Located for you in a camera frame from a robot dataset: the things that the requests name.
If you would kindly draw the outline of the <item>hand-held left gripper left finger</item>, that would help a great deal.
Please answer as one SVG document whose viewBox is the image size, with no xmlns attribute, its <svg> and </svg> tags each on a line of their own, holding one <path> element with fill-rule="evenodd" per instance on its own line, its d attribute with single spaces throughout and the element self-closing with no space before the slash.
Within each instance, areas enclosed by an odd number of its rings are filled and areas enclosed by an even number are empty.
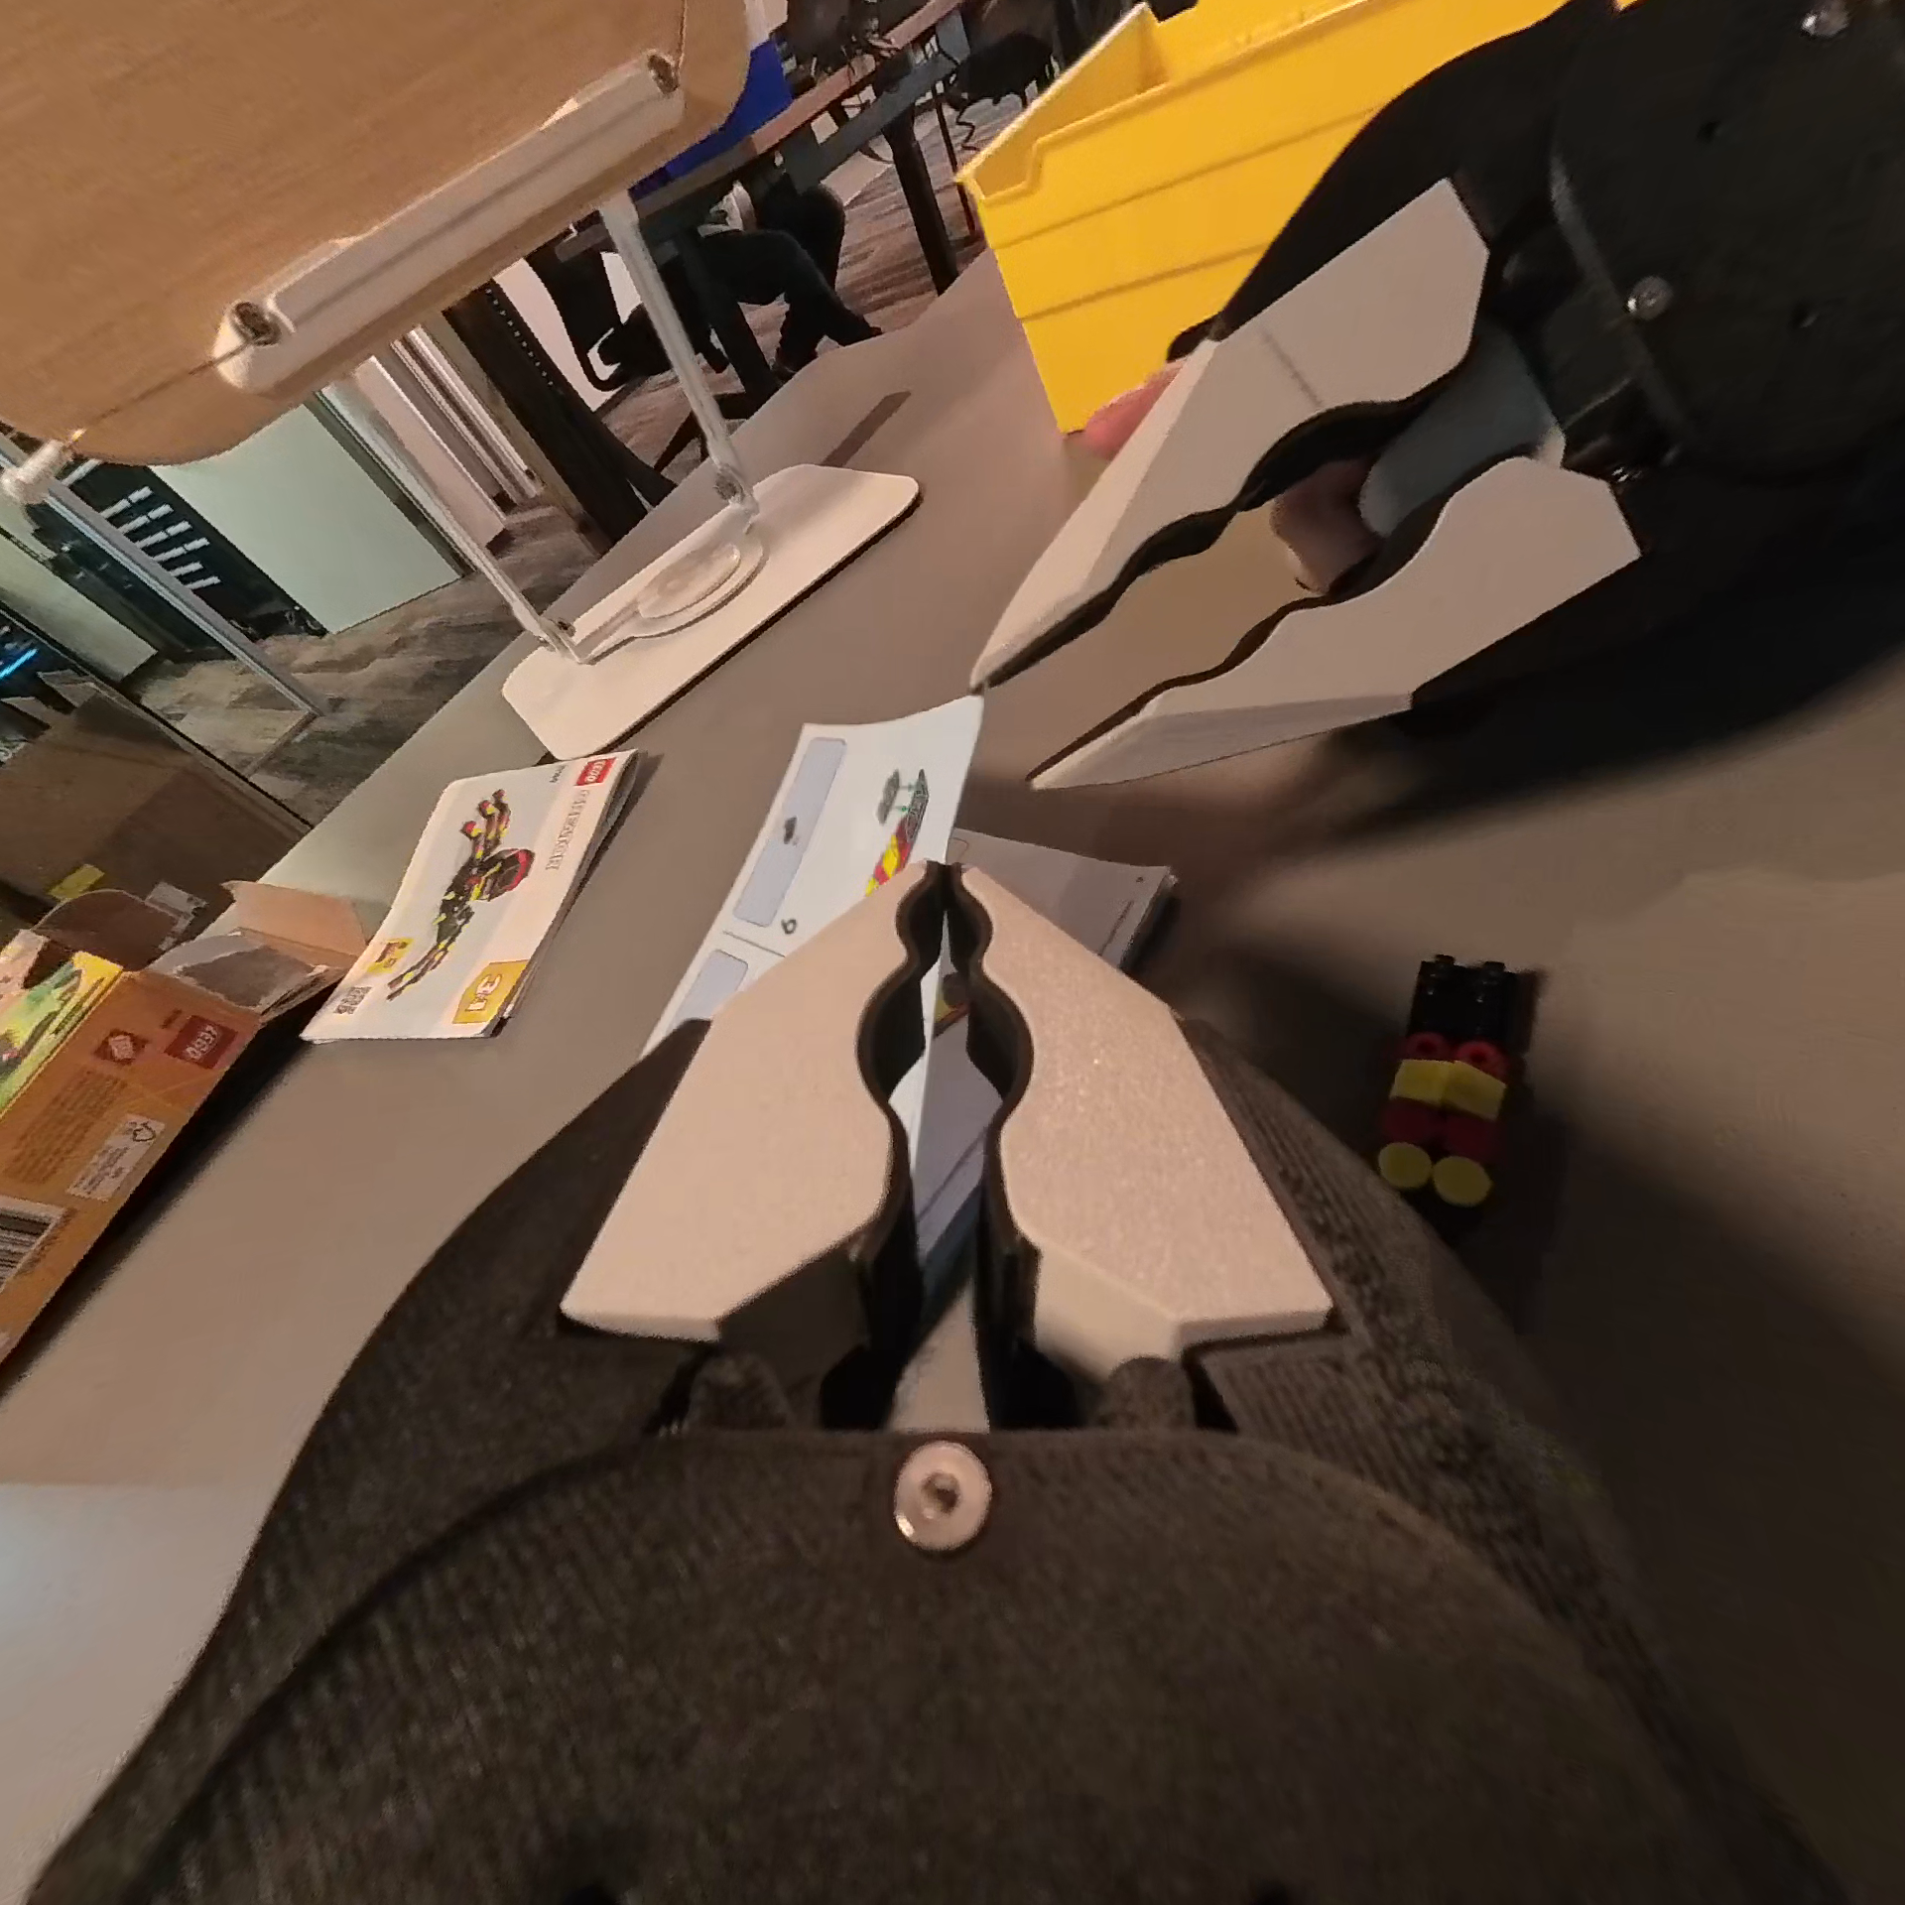
<svg viewBox="0 0 1905 1905">
<path fill-rule="evenodd" d="M 912 1135 L 950 872 L 918 860 L 713 1020 L 562 1316 L 766 1361 L 825 1426 L 881 1426 L 923 1322 Z"/>
</svg>

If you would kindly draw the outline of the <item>colourful printed leaflet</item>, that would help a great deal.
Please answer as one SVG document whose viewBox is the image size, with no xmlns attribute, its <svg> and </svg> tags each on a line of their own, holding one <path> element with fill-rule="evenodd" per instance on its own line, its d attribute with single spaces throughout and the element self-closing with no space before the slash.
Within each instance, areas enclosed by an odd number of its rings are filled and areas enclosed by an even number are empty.
<svg viewBox="0 0 1905 1905">
<path fill-rule="evenodd" d="M 639 749 L 454 781 L 311 1047 L 496 1035 L 637 795 Z"/>
</svg>

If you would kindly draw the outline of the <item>yellow plastic bin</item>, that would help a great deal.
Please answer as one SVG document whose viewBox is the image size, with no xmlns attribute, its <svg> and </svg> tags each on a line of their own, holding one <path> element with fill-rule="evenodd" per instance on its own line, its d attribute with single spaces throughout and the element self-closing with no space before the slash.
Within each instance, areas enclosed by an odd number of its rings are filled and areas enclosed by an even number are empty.
<svg viewBox="0 0 1905 1905">
<path fill-rule="evenodd" d="M 1131 8 L 958 175 L 1055 429 L 1079 432 L 1215 316 L 1396 96 L 1554 8 Z"/>
</svg>

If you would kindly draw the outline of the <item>instruction booklet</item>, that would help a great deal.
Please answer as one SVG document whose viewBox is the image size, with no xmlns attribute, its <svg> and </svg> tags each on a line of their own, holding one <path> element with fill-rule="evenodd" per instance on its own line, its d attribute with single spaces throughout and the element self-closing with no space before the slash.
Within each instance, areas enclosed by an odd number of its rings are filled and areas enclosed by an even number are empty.
<svg viewBox="0 0 1905 1905">
<path fill-rule="evenodd" d="M 815 932 L 912 860 L 982 870 L 1105 963 L 1131 966 L 1168 914 L 1171 870 L 1087 858 L 958 822 L 980 736 L 979 699 L 879 726 L 806 726 L 737 880 L 655 1023 L 715 1019 Z M 980 1206 L 982 1131 L 999 1093 L 965 1052 L 965 983 L 940 955 L 931 1043 L 894 1108 L 909 1135 L 924 1287 L 954 1278 Z"/>
</svg>

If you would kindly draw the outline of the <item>black red yellow lego assembly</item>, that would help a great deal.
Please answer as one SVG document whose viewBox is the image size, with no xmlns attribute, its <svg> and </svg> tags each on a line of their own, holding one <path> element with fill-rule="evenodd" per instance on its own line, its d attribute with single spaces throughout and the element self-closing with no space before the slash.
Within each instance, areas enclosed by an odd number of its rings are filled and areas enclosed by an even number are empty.
<svg viewBox="0 0 1905 1905">
<path fill-rule="evenodd" d="M 1502 960 L 1438 953 L 1417 966 L 1371 1163 L 1441 1235 L 1471 1228 L 1495 1198 L 1533 986 Z"/>
</svg>

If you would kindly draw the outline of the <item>yellow cardboard toy box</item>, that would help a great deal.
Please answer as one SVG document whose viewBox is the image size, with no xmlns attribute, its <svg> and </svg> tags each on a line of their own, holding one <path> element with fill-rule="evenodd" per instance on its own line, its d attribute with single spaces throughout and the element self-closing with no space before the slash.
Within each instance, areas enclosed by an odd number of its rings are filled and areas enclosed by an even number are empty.
<svg viewBox="0 0 1905 1905">
<path fill-rule="evenodd" d="M 350 898 L 230 883 L 209 930 L 59 900 L 4 947 L 2 1355 L 11 1357 L 262 1035 L 369 943 Z"/>
</svg>

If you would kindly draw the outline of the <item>person's right hand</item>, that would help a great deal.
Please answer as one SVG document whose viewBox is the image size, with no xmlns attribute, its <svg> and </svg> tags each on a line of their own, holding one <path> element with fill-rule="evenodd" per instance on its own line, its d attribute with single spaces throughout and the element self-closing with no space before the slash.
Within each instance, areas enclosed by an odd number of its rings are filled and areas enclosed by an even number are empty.
<svg viewBox="0 0 1905 1905">
<path fill-rule="evenodd" d="M 1369 460 L 1322 463 L 1269 505 L 1293 576 L 1310 595 L 1329 595 L 1381 545 L 1360 507 L 1369 471 Z"/>
</svg>

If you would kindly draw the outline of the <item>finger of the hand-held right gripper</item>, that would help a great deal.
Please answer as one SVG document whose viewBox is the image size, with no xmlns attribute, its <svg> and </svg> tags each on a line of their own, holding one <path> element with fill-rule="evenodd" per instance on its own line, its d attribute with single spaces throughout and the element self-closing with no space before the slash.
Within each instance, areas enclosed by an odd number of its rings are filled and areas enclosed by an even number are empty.
<svg viewBox="0 0 1905 1905">
<path fill-rule="evenodd" d="M 1393 716 L 1640 557 L 1606 481 L 1502 458 L 1421 512 L 1365 585 L 1277 611 L 1218 670 L 1166 680 L 1029 782 L 1124 786 Z"/>
<path fill-rule="evenodd" d="M 1128 688 L 1223 665 L 1301 598 L 1270 505 L 1296 453 L 1369 460 L 1350 484 L 1389 536 L 1500 455 L 1560 463 L 1536 354 L 1483 312 L 1491 252 L 1447 180 L 1178 369 L 1001 613 L 970 684 L 1001 688 L 1084 640 Z"/>
</svg>

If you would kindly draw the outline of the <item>wooden book stand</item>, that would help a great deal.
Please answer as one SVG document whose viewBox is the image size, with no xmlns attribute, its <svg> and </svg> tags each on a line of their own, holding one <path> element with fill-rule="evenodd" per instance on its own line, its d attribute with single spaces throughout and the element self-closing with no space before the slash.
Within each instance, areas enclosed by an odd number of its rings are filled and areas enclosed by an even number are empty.
<svg viewBox="0 0 1905 1905">
<path fill-rule="evenodd" d="M 252 440 L 582 212 L 708 431 L 709 519 L 562 622 L 397 481 L 533 653 L 506 700 L 598 755 L 884 540 L 903 475 L 751 479 L 639 232 L 629 187 L 737 103 L 747 4 L 4 4 L 4 495 L 78 505 L 78 462 L 177 465 Z"/>
</svg>

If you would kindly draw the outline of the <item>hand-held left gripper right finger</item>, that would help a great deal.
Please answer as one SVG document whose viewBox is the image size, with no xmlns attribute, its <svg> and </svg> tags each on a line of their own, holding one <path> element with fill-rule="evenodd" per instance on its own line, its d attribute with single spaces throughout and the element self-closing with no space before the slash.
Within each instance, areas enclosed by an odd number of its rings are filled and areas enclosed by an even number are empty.
<svg viewBox="0 0 1905 1905">
<path fill-rule="evenodd" d="M 982 870 L 948 874 L 982 1139 L 992 1426 L 1083 1417 L 1131 1361 L 1330 1328 L 1336 1299 L 1178 1014 Z"/>
</svg>

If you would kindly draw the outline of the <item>dark office desk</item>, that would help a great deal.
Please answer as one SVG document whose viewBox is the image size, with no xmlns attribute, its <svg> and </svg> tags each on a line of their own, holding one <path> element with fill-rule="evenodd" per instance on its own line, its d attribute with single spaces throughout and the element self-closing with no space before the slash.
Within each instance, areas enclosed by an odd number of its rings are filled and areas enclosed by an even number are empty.
<svg viewBox="0 0 1905 1905">
<path fill-rule="evenodd" d="M 881 144 L 889 154 L 931 286 L 944 292 L 960 275 L 960 257 L 917 123 L 931 110 L 940 86 L 965 58 L 962 14 L 960 2 L 917 7 L 891 25 L 873 51 L 855 56 L 812 84 L 737 147 L 639 198 L 637 212 L 649 242 L 666 246 L 678 232 L 695 231 L 735 185 L 775 175 L 806 191 L 832 178 L 846 159 Z"/>
</svg>

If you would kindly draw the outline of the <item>black office chair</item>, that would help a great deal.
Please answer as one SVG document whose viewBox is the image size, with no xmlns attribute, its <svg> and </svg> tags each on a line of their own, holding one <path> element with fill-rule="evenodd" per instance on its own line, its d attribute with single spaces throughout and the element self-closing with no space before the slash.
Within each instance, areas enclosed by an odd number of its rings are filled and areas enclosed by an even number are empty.
<svg viewBox="0 0 1905 1905">
<path fill-rule="evenodd" d="M 856 347 L 881 332 L 839 291 L 846 204 L 828 185 L 737 187 L 708 212 L 698 238 L 713 281 L 729 298 L 743 306 L 784 306 L 771 358 L 778 383 L 809 367 L 825 344 Z M 617 308 L 606 252 L 563 259 L 547 244 L 527 265 L 598 391 L 617 392 L 669 369 L 645 312 Z"/>
</svg>

